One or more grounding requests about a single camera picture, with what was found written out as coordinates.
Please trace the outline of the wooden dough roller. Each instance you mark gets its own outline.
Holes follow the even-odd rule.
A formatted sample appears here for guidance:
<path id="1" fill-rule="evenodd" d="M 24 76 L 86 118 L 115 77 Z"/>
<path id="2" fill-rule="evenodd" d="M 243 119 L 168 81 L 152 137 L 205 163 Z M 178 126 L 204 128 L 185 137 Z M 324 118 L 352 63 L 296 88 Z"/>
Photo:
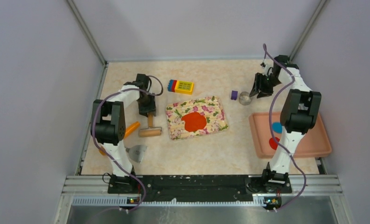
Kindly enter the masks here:
<path id="1" fill-rule="evenodd" d="M 154 126 L 154 114 L 148 114 L 148 127 L 142 128 L 138 132 L 138 136 L 141 138 L 145 137 L 155 137 L 160 136 L 162 134 L 162 127 Z"/>

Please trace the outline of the metal ring cutter purple handle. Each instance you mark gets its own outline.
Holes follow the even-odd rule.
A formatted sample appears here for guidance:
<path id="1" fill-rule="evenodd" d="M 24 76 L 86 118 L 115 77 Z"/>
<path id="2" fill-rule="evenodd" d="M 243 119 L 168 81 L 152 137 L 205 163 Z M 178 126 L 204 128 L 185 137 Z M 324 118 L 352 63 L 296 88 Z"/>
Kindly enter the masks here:
<path id="1" fill-rule="evenodd" d="M 249 96 L 249 92 L 246 91 L 241 93 L 238 91 L 231 91 L 230 99 L 237 100 L 241 105 L 250 105 L 252 101 L 251 97 Z"/>

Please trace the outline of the floral cutting board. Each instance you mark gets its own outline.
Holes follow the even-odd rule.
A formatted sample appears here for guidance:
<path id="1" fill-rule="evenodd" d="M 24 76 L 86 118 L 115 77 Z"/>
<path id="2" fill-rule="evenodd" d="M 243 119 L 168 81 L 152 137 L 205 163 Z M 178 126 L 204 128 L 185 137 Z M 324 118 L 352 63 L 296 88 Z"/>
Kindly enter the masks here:
<path id="1" fill-rule="evenodd" d="M 229 128 L 223 104 L 218 96 L 168 104 L 165 113 L 171 140 L 220 133 Z"/>

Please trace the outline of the red dough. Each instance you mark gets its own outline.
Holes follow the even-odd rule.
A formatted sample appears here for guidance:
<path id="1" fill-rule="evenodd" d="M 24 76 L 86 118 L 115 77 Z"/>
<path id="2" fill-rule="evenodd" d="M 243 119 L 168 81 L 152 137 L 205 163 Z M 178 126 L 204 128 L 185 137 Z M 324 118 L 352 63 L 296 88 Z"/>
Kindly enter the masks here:
<path id="1" fill-rule="evenodd" d="M 199 112 L 186 114 L 181 118 L 181 120 L 184 122 L 184 129 L 188 132 L 202 130 L 207 125 L 205 116 L 201 115 Z"/>

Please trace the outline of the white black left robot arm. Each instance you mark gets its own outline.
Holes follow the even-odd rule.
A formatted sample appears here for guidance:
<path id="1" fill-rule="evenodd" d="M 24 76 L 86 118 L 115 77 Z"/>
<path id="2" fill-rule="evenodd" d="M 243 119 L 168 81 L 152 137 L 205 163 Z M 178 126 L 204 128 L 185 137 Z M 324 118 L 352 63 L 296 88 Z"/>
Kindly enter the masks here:
<path id="1" fill-rule="evenodd" d="M 133 189 L 135 185 L 143 186 L 135 176 L 130 157 L 139 161 L 146 146 L 125 147 L 125 110 L 136 102 L 139 114 L 147 117 L 148 126 L 139 130 L 140 137 L 161 135 L 162 129 L 153 125 L 153 118 L 157 110 L 155 98 L 162 95 L 163 90 L 159 93 L 150 92 L 153 78 L 154 76 L 137 74 L 135 81 L 126 82 L 117 92 L 93 102 L 91 138 L 95 146 L 110 159 L 113 169 L 109 181 L 111 186 L 128 189 Z"/>

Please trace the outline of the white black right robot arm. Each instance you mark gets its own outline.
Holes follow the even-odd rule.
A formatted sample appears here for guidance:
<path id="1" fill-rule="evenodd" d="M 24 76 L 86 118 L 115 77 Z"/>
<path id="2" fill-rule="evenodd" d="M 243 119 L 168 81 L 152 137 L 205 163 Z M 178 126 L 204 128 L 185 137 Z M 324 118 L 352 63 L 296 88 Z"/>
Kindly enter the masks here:
<path id="1" fill-rule="evenodd" d="M 288 94 L 280 114 L 283 128 L 277 150 L 263 170 L 260 184 L 264 187 L 285 187 L 289 183 L 288 172 L 290 163 L 294 161 L 296 148 L 317 121 L 321 93 L 312 91 L 299 73 L 299 67 L 290 63 L 289 56 L 278 55 L 273 58 L 271 66 L 262 63 L 263 73 L 256 73 L 249 96 L 264 98 L 273 95 L 273 88 L 283 84 L 275 95 L 275 104 L 280 93 L 285 89 Z"/>

